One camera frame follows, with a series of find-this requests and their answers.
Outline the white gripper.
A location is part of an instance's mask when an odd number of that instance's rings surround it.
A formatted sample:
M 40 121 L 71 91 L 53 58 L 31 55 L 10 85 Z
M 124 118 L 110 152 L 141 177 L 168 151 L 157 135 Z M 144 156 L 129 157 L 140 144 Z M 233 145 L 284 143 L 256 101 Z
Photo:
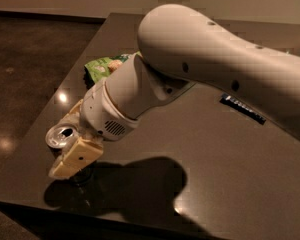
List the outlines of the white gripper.
M 106 141 L 120 140 L 139 125 L 138 120 L 129 119 L 115 107 L 106 89 L 106 78 L 90 88 L 57 126 L 70 126 L 78 131 L 79 121 L 81 128 Z M 79 137 L 67 145 L 53 163 L 49 176 L 57 180 L 70 179 L 92 164 L 103 154 L 102 138 Z

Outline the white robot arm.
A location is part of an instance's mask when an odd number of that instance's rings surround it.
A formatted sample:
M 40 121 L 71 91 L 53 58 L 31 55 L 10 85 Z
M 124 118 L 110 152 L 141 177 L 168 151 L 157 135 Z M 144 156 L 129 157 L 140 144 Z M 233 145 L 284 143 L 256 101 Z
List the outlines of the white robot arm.
M 228 93 L 300 140 L 300 57 L 243 40 L 178 4 L 141 21 L 138 52 L 101 78 L 46 134 L 60 150 L 49 175 L 69 179 L 136 129 L 140 117 L 195 83 Z

